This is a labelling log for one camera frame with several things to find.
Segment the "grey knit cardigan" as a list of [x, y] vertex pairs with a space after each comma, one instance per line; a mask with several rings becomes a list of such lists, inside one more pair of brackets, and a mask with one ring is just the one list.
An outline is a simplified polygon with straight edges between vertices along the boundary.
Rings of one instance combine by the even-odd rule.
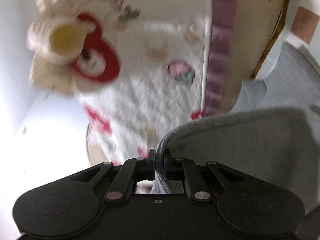
[[242, 84], [227, 114], [170, 131], [158, 154], [215, 161], [295, 193], [306, 211], [319, 206], [319, 74], [289, 43], [268, 77]]

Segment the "white quilt with red bears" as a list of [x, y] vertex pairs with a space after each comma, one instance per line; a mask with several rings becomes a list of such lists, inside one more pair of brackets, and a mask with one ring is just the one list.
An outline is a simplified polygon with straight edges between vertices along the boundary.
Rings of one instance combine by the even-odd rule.
[[236, 0], [36, 0], [32, 86], [76, 98], [91, 164], [146, 157], [222, 98]]

